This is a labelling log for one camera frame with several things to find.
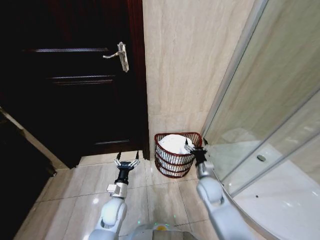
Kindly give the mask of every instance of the red wire basket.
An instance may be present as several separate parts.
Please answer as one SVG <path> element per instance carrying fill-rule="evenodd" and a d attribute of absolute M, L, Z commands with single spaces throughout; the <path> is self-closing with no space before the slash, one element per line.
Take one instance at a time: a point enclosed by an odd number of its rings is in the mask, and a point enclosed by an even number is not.
<path fill-rule="evenodd" d="M 170 134 L 177 134 L 189 138 L 196 147 L 201 147 L 202 138 L 197 132 L 178 132 L 178 133 L 158 133 L 154 136 L 155 141 L 155 166 L 163 175 L 178 179 L 185 176 L 195 159 L 192 154 L 176 154 L 165 150 L 160 146 L 159 141 Z"/>

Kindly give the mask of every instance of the shower enclosure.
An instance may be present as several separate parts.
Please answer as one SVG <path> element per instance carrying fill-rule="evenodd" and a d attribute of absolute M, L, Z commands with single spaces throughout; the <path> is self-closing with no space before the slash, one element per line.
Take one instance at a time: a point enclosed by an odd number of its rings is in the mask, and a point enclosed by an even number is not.
<path fill-rule="evenodd" d="M 320 1 L 257 0 L 202 129 L 267 238 L 320 238 Z"/>

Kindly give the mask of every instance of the white cloth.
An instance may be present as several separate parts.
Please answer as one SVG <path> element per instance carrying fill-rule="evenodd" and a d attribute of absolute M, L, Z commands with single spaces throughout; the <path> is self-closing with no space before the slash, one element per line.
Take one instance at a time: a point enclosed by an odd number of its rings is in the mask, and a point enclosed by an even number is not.
<path fill-rule="evenodd" d="M 188 145 L 194 146 L 190 138 L 186 138 L 185 136 L 181 136 L 178 134 L 170 134 L 165 136 L 159 141 L 159 144 L 162 148 L 167 150 L 173 154 L 189 154 L 187 150 L 185 150 L 186 140 Z"/>

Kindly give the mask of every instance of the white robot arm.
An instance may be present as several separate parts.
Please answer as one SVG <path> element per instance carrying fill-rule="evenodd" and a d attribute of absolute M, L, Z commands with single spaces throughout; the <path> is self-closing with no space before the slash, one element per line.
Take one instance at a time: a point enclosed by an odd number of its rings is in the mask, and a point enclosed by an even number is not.
<path fill-rule="evenodd" d="M 202 147 L 191 147 L 185 142 L 185 149 L 195 155 L 196 173 L 199 179 L 196 187 L 200 198 L 208 211 L 209 219 L 220 240 L 253 240 L 255 239 L 237 209 L 229 202 L 222 186 L 214 178 L 213 165 L 205 158 L 207 152 Z M 120 170 L 114 184 L 108 185 L 112 199 L 102 208 L 101 215 L 90 234 L 89 240 L 117 240 L 123 220 L 127 214 L 125 198 L 127 196 L 128 175 L 139 163 L 139 153 L 134 161 L 119 162 L 121 152 L 114 160 Z M 152 239 L 153 229 L 140 226 L 130 239 Z"/>
<path fill-rule="evenodd" d="M 118 178 L 107 188 L 112 198 L 103 205 L 101 215 L 89 240 L 117 240 L 119 238 L 120 228 L 127 214 L 125 198 L 129 183 L 128 175 L 140 163 L 139 152 L 136 153 L 134 161 L 119 162 L 120 156 L 121 152 L 114 160 L 120 170 Z"/>
<path fill-rule="evenodd" d="M 196 190 L 208 211 L 218 238 L 220 240 L 254 240 L 246 222 L 215 179 L 214 166 L 205 158 L 207 151 L 202 147 L 189 146 L 187 140 L 184 148 L 195 155 L 196 175 L 199 179 Z"/>

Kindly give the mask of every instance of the silver door handle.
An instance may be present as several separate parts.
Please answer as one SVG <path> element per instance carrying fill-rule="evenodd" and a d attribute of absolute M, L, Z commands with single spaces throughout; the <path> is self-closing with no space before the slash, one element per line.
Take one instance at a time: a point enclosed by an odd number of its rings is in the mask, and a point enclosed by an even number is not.
<path fill-rule="evenodd" d="M 125 72 L 128 72 L 129 64 L 128 64 L 128 58 L 127 58 L 126 45 L 121 41 L 117 46 L 118 46 L 118 51 L 115 54 L 112 54 L 110 56 L 103 55 L 102 57 L 105 59 L 111 59 L 113 57 L 119 56 L 120 62 L 122 65 L 122 70 Z"/>

